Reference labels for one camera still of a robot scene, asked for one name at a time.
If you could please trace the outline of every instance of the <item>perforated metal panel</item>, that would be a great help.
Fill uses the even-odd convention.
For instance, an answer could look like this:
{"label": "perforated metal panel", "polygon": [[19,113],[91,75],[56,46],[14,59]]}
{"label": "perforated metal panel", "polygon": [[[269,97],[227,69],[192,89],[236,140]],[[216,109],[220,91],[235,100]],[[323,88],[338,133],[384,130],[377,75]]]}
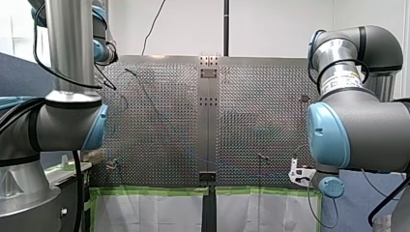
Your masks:
{"label": "perforated metal panel", "polygon": [[93,186],[197,186],[197,59],[133,56],[105,69],[118,90],[101,92],[108,123]]}
{"label": "perforated metal panel", "polygon": [[[308,142],[306,110],[317,98],[306,63],[219,58],[217,77],[201,79],[199,57],[122,58],[105,70],[118,90],[101,92],[109,116],[92,185],[197,186],[198,164],[207,163],[220,186],[288,186],[293,152]],[[306,147],[298,158],[312,165]],[[118,170],[107,170],[114,159]]]}
{"label": "perforated metal panel", "polygon": [[[308,143],[306,111],[317,98],[306,63],[305,59],[220,59],[218,185],[290,184],[290,161],[295,149]],[[302,102],[302,95],[310,101]],[[298,158],[300,165],[312,165],[308,147]]]}

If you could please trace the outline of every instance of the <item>wire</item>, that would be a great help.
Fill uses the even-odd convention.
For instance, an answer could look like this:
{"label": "wire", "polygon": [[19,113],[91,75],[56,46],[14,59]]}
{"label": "wire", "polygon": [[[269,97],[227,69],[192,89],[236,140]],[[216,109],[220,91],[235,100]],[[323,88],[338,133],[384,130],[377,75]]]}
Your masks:
{"label": "wire", "polygon": [[408,186],[409,183],[410,183],[410,176],[407,177],[406,180],[404,180],[397,188],[395,188],[395,190],[393,190],[392,193],[390,193],[382,202],[380,202],[380,204],[378,204],[376,208],[374,208],[373,211],[371,211],[371,213],[367,217],[367,222],[370,226],[373,226],[374,216],[377,213],[379,213],[379,211],[383,209],[391,200],[393,200],[395,196],[397,196],[401,191],[403,191]]}
{"label": "wire", "polygon": [[365,171],[364,171],[363,169],[361,169],[361,170],[362,170],[362,173],[363,173],[363,175],[365,176],[365,178],[366,178],[368,184],[371,185],[371,186],[374,188],[374,190],[376,190],[377,192],[379,192],[380,195],[382,195],[382,196],[384,196],[384,197],[387,197],[386,194],[384,194],[383,192],[381,192],[381,191],[368,179],[368,177],[367,177]]}
{"label": "wire", "polygon": [[23,115],[26,113],[30,112],[31,110],[43,106],[45,103],[45,99],[40,98],[36,99],[35,102],[33,103],[27,103],[27,104],[21,104],[21,106],[18,110],[13,111],[8,119],[5,119],[5,121],[0,122],[1,128],[0,128],[0,134],[2,134],[9,126],[11,126],[15,121],[17,121],[19,118],[21,118]]}
{"label": "wire", "polygon": [[77,205],[76,205],[76,212],[75,212],[75,223],[74,223],[74,232],[79,231],[79,227],[81,225],[81,217],[83,212],[83,181],[82,181],[82,173],[81,173],[81,162],[79,160],[79,155],[77,151],[73,151],[73,158],[74,158],[74,166],[75,166],[75,176],[76,176],[76,183],[77,183]]}
{"label": "wire", "polygon": [[308,147],[308,144],[303,144],[303,145],[299,145],[292,153],[292,157],[293,159],[296,159],[298,157],[298,152],[299,150],[301,150],[304,147]]}
{"label": "wire", "polygon": [[165,1],[166,1],[166,0],[163,0],[163,1],[162,1],[161,6],[160,6],[160,9],[158,10],[157,15],[156,15],[155,18],[154,18],[153,24],[151,25],[150,32],[148,32],[148,35],[145,37],[144,47],[142,48],[141,55],[144,55],[144,53],[145,53],[145,48],[146,48],[146,46],[147,46],[148,38],[151,36],[151,33],[152,33],[153,30],[154,30],[155,23],[156,23],[156,21],[157,21],[158,16],[160,15],[160,13],[161,13],[161,11],[162,11],[162,7],[163,7],[163,4],[165,3]]}
{"label": "wire", "polygon": [[83,84],[83,83],[79,83],[79,82],[76,82],[76,81],[74,81],[74,80],[71,80],[71,79],[69,79],[68,77],[66,77],[66,76],[64,76],[64,75],[62,75],[62,74],[60,74],[60,73],[58,73],[58,72],[55,72],[55,71],[51,70],[49,67],[47,67],[45,64],[43,64],[43,63],[40,61],[39,57],[37,56],[37,22],[38,22],[38,20],[39,20],[39,15],[40,15],[40,13],[42,12],[42,10],[44,10],[44,8],[45,8],[45,2],[37,9],[36,14],[35,14],[35,16],[34,16],[33,56],[34,56],[34,59],[36,60],[37,64],[39,64],[39,66],[42,67],[45,71],[47,71],[47,72],[53,74],[54,76],[56,76],[56,77],[58,77],[58,78],[60,78],[60,79],[65,80],[65,81],[67,81],[67,82],[69,82],[69,83],[71,83],[71,84],[73,84],[73,85],[77,85],[77,86],[84,87],[84,88],[90,88],[90,89],[102,89],[102,88],[103,88],[102,86],[88,85],[88,84]]}
{"label": "wire", "polygon": [[314,80],[313,76],[311,75],[311,69],[313,68],[313,50],[314,46],[316,44],[316,39],[319,37],[319,35],[323,32],[326,32],[325,30],[317,30],[314,34],[313,37],[311,38],[309,45],[309,50],[307,52],[307,76],[313,82],[314,84],[317,84],[317,81]]}
{"label": "wire", "polygon": [[365,79],[362,81],[363,83],[366,83],[366,81],[368,80],[368,76],[370,74],[370,69],[368,68],[368,66],[365,64],[365,62],[360,61],[358,59],[341,59],[341,60],[336,60],[334,62],[331,62],[330,64],[328,64],[327,66],[325,66],[325,68],[323,68],[323,70],[319,73],[319,75],[317,76],[317,80],[316,80],[316,87],[317,87],[317,92],[319,92],[320,94],[320,80],[322,79],[323,74],[325,73],[326,70],[328,70],[329,68],[333,67],[334,65],[341,63],[341,62],[355,62],[360,64],[363,68],[365,68],[366,70],[366,75],[365,75]]}
{"label": "wire", "polygon": [[0,127],[3,127],[5,123],[7,123],[10,119],[14,117],[14,114],[21,110],[23,107],[29,106],[33,103],[36,103],[39,99],[32,99],[28,101],[24,101],[15,107],[8,110],[1,118],[0,118]]}
{"label": "wire", "polygon": [[96,63],[94,63],[94,66],[96,67],[96,69],[99,71],[99,73],[102,75],[102,77],[104,79],[106,79],[106,81],[109,83],[109,85],[107,84],[107,82],[103,82],[103,85],[105,85],[106,87],[116,91],[117,87],[114,85],[114,83],[111,82],[111,80],[108,79],[108,77],[106,77],[106,75],[102,72],[102,70],[100,70],[100,68],[97,66]]}
{"label": "wire", "polygon": [[307,186],[307,202],[308,202],[308,206],[310,207],[310,211],[313,214],[314,218],[316,219],[317,222],[319,222],[320,225],[322,225],[325,228],[328,229],[334,229],[336,228],[337,224],[338,224],[338,209],[337,209],[337,204],[334,198],[332,198],[333,202],[334,202],[334,206],[335,206],[335,212],[336,212],[336,222],[334,225],[329,226],[329,225],[325,225],[320,219],[319,217],[317,217],[317,215],[314,213],[313,208],[311,207],[311,202],[310,202],[310,188],[311,188],[311,183],[314,180],[314,177],[316,176],[316,173],[314,173],[313,177],[311,178],[311,180],[309,181],[309,184]]}

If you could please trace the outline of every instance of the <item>gray robot arm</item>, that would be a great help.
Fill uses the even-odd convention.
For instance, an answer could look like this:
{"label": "gray robot arm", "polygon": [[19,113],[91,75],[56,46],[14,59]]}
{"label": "gray robot arm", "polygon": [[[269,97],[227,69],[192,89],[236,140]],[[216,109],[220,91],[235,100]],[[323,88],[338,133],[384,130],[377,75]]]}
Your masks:
{"label": "gray robot arm", "polygon": [[[91,2],[45,3],[52,71],[77,83],[96,86]],[[33,101],[36,107],[6,129],[3,122],[0,125],[0,225],[6,231],[59,231],[60,190],[50,188],[39,153],[94,150],[103,142],[107,107],[94,89],[56,78],[54,89],[45,99]],[[77,211],[81,213],[82,202],[78,202]],[[30,218],[36,220],[21,223]]]}
{"label": "gray robot arm", "polygon": [[354,60],[367,65],[371,81],[398,72],[403,57],[396,38],[380,27],[325,32],[317,37],[312,67],[322,75],[318,83],[321,96],[308,109],[311,154],[319,163],[337,168],[406,171],[409,107],[406,102],[381,102],[365,88]]}

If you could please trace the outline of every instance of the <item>green tape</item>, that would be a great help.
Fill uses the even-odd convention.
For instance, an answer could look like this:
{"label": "green tape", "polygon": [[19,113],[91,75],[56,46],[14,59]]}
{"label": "green tape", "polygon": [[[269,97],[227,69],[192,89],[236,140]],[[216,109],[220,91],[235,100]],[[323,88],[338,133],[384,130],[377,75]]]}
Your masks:
{"label": "green tape", "polygon": [[[239,195],[239,194],[270,194],[270,195],[291,195],[291,196],[303,196],[308,197],[306,190],[294,190],[286,188],[259,188],[259,187],[216,187],[217,195]],[[310,196],[320,196],[320,192],[317,190],[311,190]]]}
{"label": "green tape", "polygon": [[[322,194],[319,194],[317,196],[317,217],[322,220]],[[319,221],[316,221],[316,231],[322,231],[322,225],[319,223]]]}

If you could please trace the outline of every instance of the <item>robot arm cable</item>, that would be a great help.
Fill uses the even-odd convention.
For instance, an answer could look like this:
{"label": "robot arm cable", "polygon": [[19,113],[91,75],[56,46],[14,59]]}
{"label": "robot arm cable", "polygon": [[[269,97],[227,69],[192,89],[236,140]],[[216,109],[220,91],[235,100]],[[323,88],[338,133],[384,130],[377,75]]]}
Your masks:
{"label": "robot arm cable", "polygon": [[33,56],[34,56],[34,59],[36,60],[36,62],[37,62],[37,63],[39,64],[39,66],[42,67],[45,71],[47,71],[47,72],[53,74],[54,76],[56,76],[56,77],[58,77],[58,78],[60,78],[60,79],[65,80],[65,81],[67,81],[67,82],[69,82],[69,83],[71,83],[71,84],[73,84],[73,85],[77,85],[77,86],[84,87],[84,88],[89,88],[89,89],[102,89],[102,88],[103,88],[102,86],[87,85],[87,84],[83,84],[83,83],[79,83],[79,82],[76,82],[76,81],[74,81],[74,80],[71,80],[71,79],[69,79],[68,77],[63,76],[62,74],[57,73],[57,72],[51,70],[49,67],[47,67],[45,64],[43,64],[43,63],[40,61],[39,57],[37,56],[37,22],[38,22],[38,20],[39,20],[39,15],[40,15],[40,13],[44,10],[44,8],[45,8],[45,2],[37,9],[36,14],[35,14],[35,16],[34,16],[34,45],[33,45]]}
{"label": "robot arm cable", "polygon": [[328,228],[328,229],[334,229],[334,228],[337,226],[337,224],[338,224],[338,209],[337,209],[337,204],[336,204],[336,201],[335,201],[334,198],[332,198],[332,200],[333,200],[334,205],[335,205],[336,222],[335,222],[335,224],[333,224],[333,225],[331,225],[331,226],[325,225],[325,224],[319,219],[319,217],[314,213],[313,208],[311,207],[311,202],[310,202],[310,188],[311,188],[312,180],[314,179],[315,176],[316,176],[316,173],[314,173],[313,177],[312,177],[311,180],[309,181],[309,185],[307,186],[307,202],[308,202],[308,206],[310,207],[310,211],[311,211],[311,213],[313,214],[314,218],[316,219],[316,221],[317,221],[320,225],[322,225],[323,227]]}
{"label": "robot arm cable", "polygon": [[404,180],[397,188],[395,188],[395,190],[392,191],[392,193],[390,193],[382,202],[380,202],[380,204],[378,204],[376,208],[374,208],[373,211],[371,211],[371,213],[367,217],[367,222],[370,226],[373,226],[374,216],[377,213],[379,213],[379,211],[383,209],[383,207],[385,207],[390,201],[392,201],[395,198],[395,196],[397,196],[401,191],[403,191],[408,186],[409,183],[410,183],[410,176],[407,177],[406,180]]}

